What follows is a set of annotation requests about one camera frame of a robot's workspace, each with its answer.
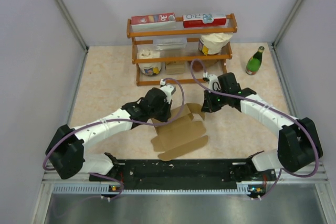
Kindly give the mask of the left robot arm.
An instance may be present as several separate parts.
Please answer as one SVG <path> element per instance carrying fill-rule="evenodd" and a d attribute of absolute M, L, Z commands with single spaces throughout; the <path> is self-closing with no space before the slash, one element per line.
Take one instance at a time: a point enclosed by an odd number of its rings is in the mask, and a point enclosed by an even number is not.
<path fill-rule="evenodd" d="M 92 123 L 73 128 L 68 125 L 59 127 L 46 150 L 47 160 L 61 179 L 69 179 L 78 173 L 96 173 L 107 180 L 116 179 L 119 168 L 112 155 L 90 154 L 88 149 L 117 133 L 147 125 L 151 119 L 167 122 L 175 91 L 171 84 L 152 88 L 144 97 L 126 103 Z"/>

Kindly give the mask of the brown cardboard box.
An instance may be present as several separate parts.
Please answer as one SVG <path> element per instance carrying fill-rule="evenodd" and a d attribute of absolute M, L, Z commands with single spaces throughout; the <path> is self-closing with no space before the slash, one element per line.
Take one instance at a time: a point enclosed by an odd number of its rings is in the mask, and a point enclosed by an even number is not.
<path fill-rule="evenodd" d="M 156 137 L 151 139 L 153 150 L 158 152 L 158 159 L 171 161 L 185 154 L 196 151 L 208 143 L 208 135 L 203 121 L 205 113 L 198 103 L 186 103 L 171 110 L 171 117 L 177 119 L 165 126 L 156 126 Z"/>

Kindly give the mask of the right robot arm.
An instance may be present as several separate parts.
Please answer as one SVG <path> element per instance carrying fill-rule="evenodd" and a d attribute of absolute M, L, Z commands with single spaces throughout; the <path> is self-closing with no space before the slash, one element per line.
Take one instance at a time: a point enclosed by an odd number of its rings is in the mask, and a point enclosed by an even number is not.
<path fill-rule="evenodd" d="M 277 110 L 253 89 L 241 88 L 232 72 L 220 76 L 205 72 L 203 80 L 208 84 L 203 112 L 214 113 L 229 105 L 257 120 L 278 138 L 277 149 L 252 156 L 252 162 L 245 166 L 248 178 L 256 180 L 265 170 L 278 168 L 294 173 L 323 156 L 315 123 L 310 118 L 298 119 Z"/>

